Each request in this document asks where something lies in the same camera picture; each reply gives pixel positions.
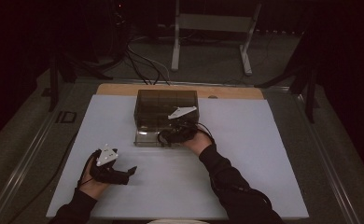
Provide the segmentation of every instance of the person's right hand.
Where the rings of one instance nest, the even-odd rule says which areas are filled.
[[[197,132],[193,139],[182,143],[183,146],[188,147],[197,156],[200,156],[203,150],[211,144],[211,139],[202,132]]]

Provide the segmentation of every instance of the floor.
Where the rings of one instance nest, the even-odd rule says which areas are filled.
[[[299,43],[293,35],[254,35],[248,50],[253,76],[243,72],[238,40],[183,46],[179,70],[171,72],[173,39],[140,37],[130,47],[159,67],[173,84],[252,87],[281,74]],[[157,73],[139,63],[139,71],[154,80]],[[0,132],[0,223],[47,223],[46,212],[57,187],[70,143],[102,80],[79,71],[76,83],[61,87],[60,102],[48,112],[49,71],[38,78],[37,90]],[[115,83],[142,83],[124,59],[106,69]],[[263,90],[283,139],[309,218],[286,223],[364,223],[364,166],[320,86],[316,87],[315,124],[303,114],[300,96],[287,93],[292,79]],[[61,113],[77,114],[62,122]],[[89,223],[112,223],[92,219]],[[144,223],[115,221],[114,223]]]

